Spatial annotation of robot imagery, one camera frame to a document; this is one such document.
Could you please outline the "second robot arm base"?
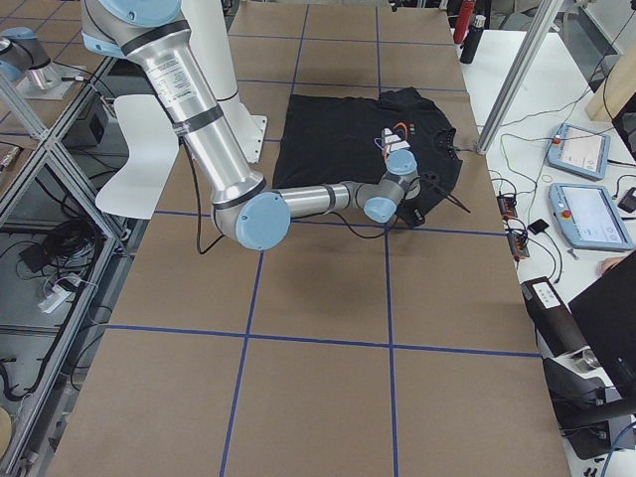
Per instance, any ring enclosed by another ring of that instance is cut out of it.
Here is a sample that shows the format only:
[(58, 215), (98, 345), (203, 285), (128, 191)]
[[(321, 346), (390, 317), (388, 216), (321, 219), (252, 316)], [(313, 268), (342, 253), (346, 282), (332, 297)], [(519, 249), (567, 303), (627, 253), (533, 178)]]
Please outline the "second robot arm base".
[(27, 27), (1, 32), (1, 73), (26, 99), (62, 100), (70, 86)]

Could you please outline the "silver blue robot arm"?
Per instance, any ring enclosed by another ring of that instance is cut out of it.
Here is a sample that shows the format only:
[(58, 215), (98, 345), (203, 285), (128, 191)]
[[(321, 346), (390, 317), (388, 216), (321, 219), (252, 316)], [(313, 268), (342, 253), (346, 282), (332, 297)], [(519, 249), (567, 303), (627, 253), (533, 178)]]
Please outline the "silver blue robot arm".
[(412, 146), (383, 131), (385, 170), (376, 183), (270, 189), (251, 169), (248, 146), (265, 119), (240, 102), (220, 2), (84, 1), (82, 36), (92, 52), (126, 59), (146, 74), (173, 131), (212, 185), (211, 215), (225, 237), (254, 250), (278, 245), (294, 218), (362, 210), (384, 224), (423, 222), (426, 195), (454, 201), (452, 190), (418, 172)]

